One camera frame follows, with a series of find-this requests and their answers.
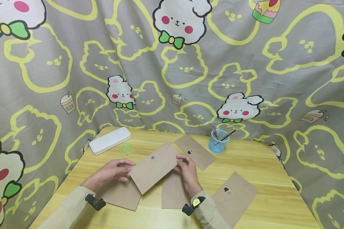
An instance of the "red pen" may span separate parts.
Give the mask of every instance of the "red pen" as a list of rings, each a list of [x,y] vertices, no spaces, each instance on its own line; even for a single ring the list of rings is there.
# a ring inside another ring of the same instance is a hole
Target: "red pen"
[[[217,140],[218,140],[217,130],[215,129],[215,126],[211,126],[211,127],[213,128],[214,135],[215,135],[215,137],[216,137]]]

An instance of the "transparent blue pen holder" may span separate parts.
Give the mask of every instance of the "transparent blue pen holder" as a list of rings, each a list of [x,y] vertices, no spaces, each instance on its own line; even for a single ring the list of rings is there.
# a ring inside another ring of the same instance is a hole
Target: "transparent blue pen holder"
[[[227,133],[224,130],[220,130],[220,129],[217,129],[216,131],[217,131],[218,138],[222,137],[223,135]],[[214,131],[212,131],[210,142],[209,142],[209,149],[213,151],[213,153],[215,154],[221,154],[226,146],[227,141],[229,141],[229,137],[227,137],[223,141],[220,141],[215,137]]]

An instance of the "brown envelope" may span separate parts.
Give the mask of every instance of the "brown envelope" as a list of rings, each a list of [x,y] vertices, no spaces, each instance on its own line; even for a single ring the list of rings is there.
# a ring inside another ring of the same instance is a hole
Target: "brown envelope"
[[[218,212],[234,228],[257,194],[257,189],[238,173],[230,178],[213,195]]]
[[[215,157],[190,135],[177,139],[175,143],[201,170],[215,161]]]
[[[172,170],[163,178],[162,209],[182,209],[190,205],[190,198],[183,184],[181,174]]]
[[[177,154],[177,149],[170,142],[165,142],[133,167],[129,174],[141,194],[146,193],[155,183],[177,166]]]
[[[101,191],[97,192],[97,197],[99,196],[109,204],[135,211],[136,207],[138,207],[141,193],[132,179],[129,179],[128,182],[113,180]]]

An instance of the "beige sleeve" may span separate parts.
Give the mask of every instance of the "beige sleeve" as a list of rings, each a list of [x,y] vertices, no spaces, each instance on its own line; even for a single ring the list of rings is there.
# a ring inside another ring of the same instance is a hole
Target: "beige sleeve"
[[[82,213],[88,202],[85,197],[88,195],[95,195],[85,187],[77,187],[68,195],[61,203],[61,206],[56,209],[38,229],[70,229],[72,228],[78,217]]]
[[[194,210],[197,219],[201,222],[204,229],[231,229],[222,218],[218,209],[207,191],[201,191],[191,199],[192,202],[199,196],[205,200]]]

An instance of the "hand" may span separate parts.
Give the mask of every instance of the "hand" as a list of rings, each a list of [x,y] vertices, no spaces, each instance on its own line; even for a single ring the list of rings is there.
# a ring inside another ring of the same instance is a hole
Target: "hand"
[[[186,155],[177,155],[176,158],[177,166],[174,170],[183,176],[185,189],[192,198],[203,190],[197,178],[196,164]]]
[[[112,179],[126,182],[129,180],[129,172],[133,166],[135,162],[128,159],[112,160],[88,177],[80,186],[95,191]]]

